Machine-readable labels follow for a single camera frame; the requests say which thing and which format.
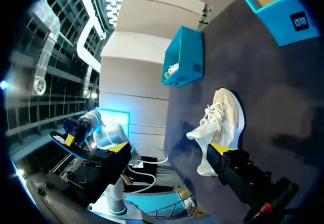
ventilation duct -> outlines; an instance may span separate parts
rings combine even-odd
[[[86,23],[83,31],[81,32],[79,39],[77,40],[76,52],[80,59],[82,59],[87,65],[92,67],[95,71],[100,73],[100,62],[85,48],[86,40],[90,34],[92,27],[95,28],[100,40],[106,39],[107,33],[105,33],[96,17],[95,9],[91,0],[82,0],[86,11],[89,16],[89,20]]]
[[[61,24],[59,18],[55,15],[52,8],[46,0],[39,0],[33,7],[36,17],[50,30],[50,34],[45,40],[44,47],[39,56],[36,66],[36,72],[33,81],[33,95],[41,96],[46,91],[45,75],[47,66],[52,55],[53,48],[60,34]]]
[[[83,98],[90,98],[90,90],[89,90],[89,83],[90,83],[90,77],[91,77],[92,67],[89,66],[87,70],[87,75],[84,80],[84,86],[83,86]]]

metal railing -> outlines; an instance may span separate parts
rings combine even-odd
[[[159,211],[164,210],[164,209],[169,208],[169,207],[172,206],[172,210],[171,210],[169,216],[163,217],[163,218],[170,218],[170,217],[172,217],[172,215],[173,215],[173,213],[174,213],[174,211],[175,211],[176,205],[179,204],[179,203],[181,203],[181,202],[183,202],[183,201],[185,201],[186,199],[189,199],[189,198],[192,197],[192,196],[193,196],[193,195],[187,196],[186,198],[180,199],[179,201],[177,201],[177,202],[175,202],[175,203],[173,203],[173,204],[171,204],[171,205],[167,205],[167,206],[164,206],[164,207],[159,208],[159,209],[157,209],[157,210],[150,211],[150,212],[148,212],[147,214],[154,213],[154,215],[153,215],[152,217],[154,217],[154,218],[158,218],[158,212],[159,212]]]

teal light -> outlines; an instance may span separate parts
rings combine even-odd
[[[118,214],[121,214],[121,213],[123,213],[123,212],[125,212],[126,211],[126,206],[125,206],[125,208],[122,210],[122,211],[112,211],[112,210],[109,210],[112,214],[115,214],[115,215],[118,215]]]
[[[97,129],[99,129],[99,125],[100,125],[99,118],[95,114],[93,114],[93,113],[90,113],[90,114],[93,115],[96,118],[96,120],[97,120],[97,128],[95,129],[95,131],[96,131]]]
[[[130,124],[130,114],[122,111],[113,111],[106,109],[96,109],[100,115],[102,122],[108,126],[111,124],[120,124],[125,132],[125,135],[128,137],[129,134],[129,124]]]

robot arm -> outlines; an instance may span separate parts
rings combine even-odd
[[[89,136],[93,136],[93,140],[97,147],[107,150],[110,147],[129,142],[130,140],[125,135],[125,132],[120,124],[112,124],[106,126],[101,115],[96,110],[91,110],[79,119],[67,119],[64,121],[64,130],[68,134],[64,144],[71,146],[81,144]],[[136,164],[136,160],[140,160],[141,156],[131,144],[132,163]]]

sneaker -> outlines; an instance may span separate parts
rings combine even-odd
[[[207,161],[207,146],[217,143],[237,149],[239,136],[244,128],[244,114],[235,95],[225,88],[215,92],[213,104],[207,105],[200,126],[187,133],[188,139],[195,139],[201,150],[202,160],[197,172],[202,176],[216,176]]]

